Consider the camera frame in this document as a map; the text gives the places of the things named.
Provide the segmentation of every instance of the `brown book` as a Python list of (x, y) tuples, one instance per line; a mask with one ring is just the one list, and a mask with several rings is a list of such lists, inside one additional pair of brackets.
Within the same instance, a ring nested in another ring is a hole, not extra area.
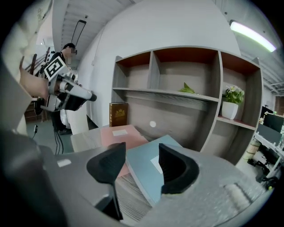
[(128, 103), (110, 103), (110, 127), (127, 125)]

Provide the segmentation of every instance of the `gray table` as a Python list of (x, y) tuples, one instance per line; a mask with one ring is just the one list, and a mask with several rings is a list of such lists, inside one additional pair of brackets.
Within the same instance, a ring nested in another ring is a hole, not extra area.
[[(100, 128), (71, 136), (74, 152), (82, 152), (102, 146)], [(116, 179), (115, 187), (120, 211), (129, 226), (137, 224), (151, 209), (131, 174), (126, 174)]]

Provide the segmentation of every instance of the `white label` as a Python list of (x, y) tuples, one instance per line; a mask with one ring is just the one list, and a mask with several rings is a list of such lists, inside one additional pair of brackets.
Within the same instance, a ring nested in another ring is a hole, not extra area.
[(116, 137), (116, 136), (126, 135), (127, 131), (125, 129), (117, 130), (117, 131), (113, 131), (112, 134), (114, 135), (114, 137)]
[(159, 164), (159, 155), (156, 156), (155, 158), (151, 159), (151, 162), (153, 163), (154, 167), (159, 171), (160, 174), (163, 173), (162, 168)]
[(71, 161), (69, 159), (63, 159), (63, 160), (57, 161), (57, 164), (59, 167), (63, 167), (65, 165), (71, 164)]

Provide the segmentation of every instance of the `desk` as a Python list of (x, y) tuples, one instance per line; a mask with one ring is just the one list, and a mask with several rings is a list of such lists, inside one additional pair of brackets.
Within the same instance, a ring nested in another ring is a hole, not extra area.
[(278, 156), (278, 160), (276, 161), (275, 165), (273, 166), (273, 168), (270, 170), (269, 174), (266, 176), (267, 178), (272, 177), (272, 174), (275, 172), (276, 167), (278, 166), (278, 164), (281, 162), (281, 160), (284, 158), (284, 152), (279, 148), (276, 147), (275, 144), (272, 144), (271, 142), (269, 142), (268, 140), (266, 140), (265, 138), (263, 138), (261, 135), (259, 135), (258, 133), (254, 134), (254, 137), (265, 147), (273, 150)]
[[(74, 152), (82, 152), (102, 146), (101, 129), (92, 129), (71, 136)], [(133, 226), (151, 209), (130, 173), (118, 177), (115, 181), (120, 211), (124, 224)]]
[(74, 152), (95, 149), (102, 146), (101, 129), (96, 128), (70, 136)]

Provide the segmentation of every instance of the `pink book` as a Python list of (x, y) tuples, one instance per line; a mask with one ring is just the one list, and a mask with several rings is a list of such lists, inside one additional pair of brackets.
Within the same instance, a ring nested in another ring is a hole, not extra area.
[[(126, 151), (148, 143), (148, 141), (140, 135), (133, 125), (101, 128), (101, 139), (103, 146), (126, 142)], [(123, 176), (128, 173), (129, 170), (126, 164), (124, 164), (118, 176)]]

